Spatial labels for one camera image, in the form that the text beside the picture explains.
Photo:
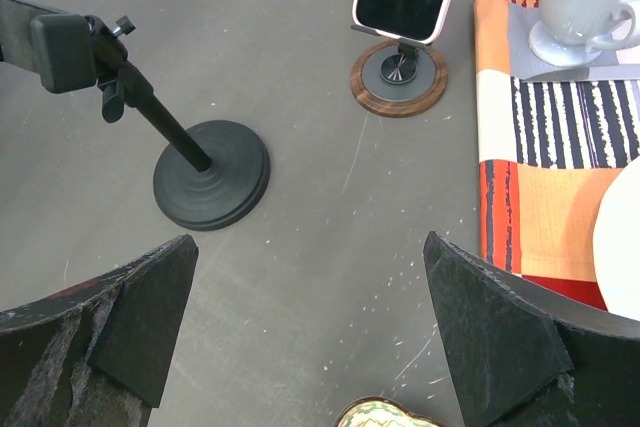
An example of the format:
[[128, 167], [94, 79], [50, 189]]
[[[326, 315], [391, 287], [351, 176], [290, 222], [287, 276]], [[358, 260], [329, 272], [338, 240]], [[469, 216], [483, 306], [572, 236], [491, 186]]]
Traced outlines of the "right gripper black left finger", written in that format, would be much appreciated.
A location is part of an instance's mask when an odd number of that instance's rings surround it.
[[145, 426], [160, 403], [199, 249], [178, 236], [1, 314], [4, 426]]

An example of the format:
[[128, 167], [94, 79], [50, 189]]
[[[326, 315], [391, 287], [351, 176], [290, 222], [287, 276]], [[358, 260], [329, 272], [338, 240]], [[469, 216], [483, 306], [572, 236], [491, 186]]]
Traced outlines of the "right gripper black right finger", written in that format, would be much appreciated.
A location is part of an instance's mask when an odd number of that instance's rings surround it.
[[499, 269], [436, 232], [423, 257], [465, 425], [638, 425], [638, 321]]

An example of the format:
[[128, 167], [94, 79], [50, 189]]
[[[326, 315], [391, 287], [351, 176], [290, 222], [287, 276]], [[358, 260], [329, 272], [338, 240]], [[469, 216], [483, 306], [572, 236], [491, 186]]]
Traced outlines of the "black round-base phone stand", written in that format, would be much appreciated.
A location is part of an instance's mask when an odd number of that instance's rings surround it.
[[40, 78], [50, 93], [97, 87], [103, 119], [113, 124], [137, 110], [168, 142], [153, 175], [163, 214], [194, 231], [225, 228], [245, 217], [269, 183], [268, 149], [249, 127], [212, 120], [183, 128], [130, 61], [121, 41], [135, 29], [128, 17], [110, 28], [80, 15], [26, 0], [1, 0], [1, 60]]

